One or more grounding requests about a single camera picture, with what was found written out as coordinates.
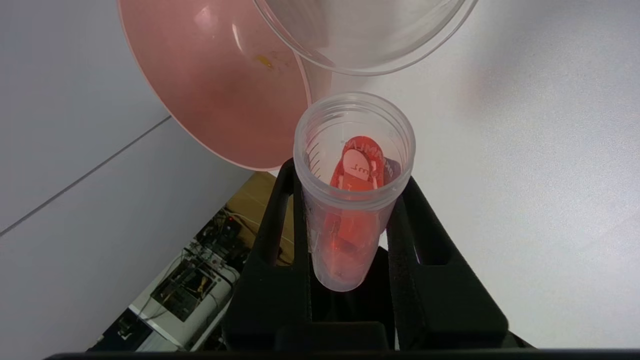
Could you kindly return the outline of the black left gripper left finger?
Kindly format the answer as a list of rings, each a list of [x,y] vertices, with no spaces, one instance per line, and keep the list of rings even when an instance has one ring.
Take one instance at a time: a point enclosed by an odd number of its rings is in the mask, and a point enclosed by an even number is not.
[[[288,201],[293,201],[294,259],[277,266]],[[283,327],[311,321],[307,219],[293,159],[275,180],[253,247],[222,319],[231,351],[270,351]]]

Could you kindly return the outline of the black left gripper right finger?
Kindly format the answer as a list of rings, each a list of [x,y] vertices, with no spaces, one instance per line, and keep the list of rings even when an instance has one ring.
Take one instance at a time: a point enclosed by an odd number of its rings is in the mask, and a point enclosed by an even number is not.
[[[387,223],[400,350],[498,349],[509,323],[410,178]]]

